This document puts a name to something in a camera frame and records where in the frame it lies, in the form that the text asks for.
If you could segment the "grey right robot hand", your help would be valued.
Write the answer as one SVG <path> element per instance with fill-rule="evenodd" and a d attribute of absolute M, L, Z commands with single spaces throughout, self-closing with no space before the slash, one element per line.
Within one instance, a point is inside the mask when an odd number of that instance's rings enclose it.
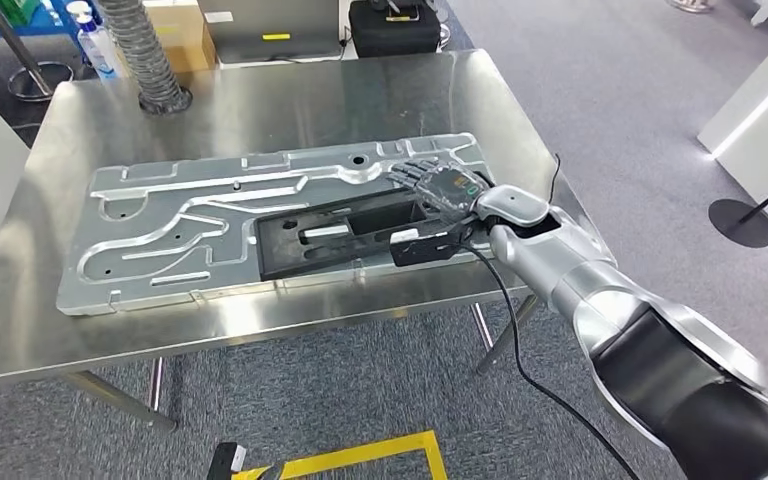
<path fill-rule="evenodd" d="M 411 189 L 439 212 L 446 223 L 457 223 L 473 215 L 477 199 L 492 188 L 483 177 L 457 162 L 418 160 L 395 164 L 387 178 Z"/>

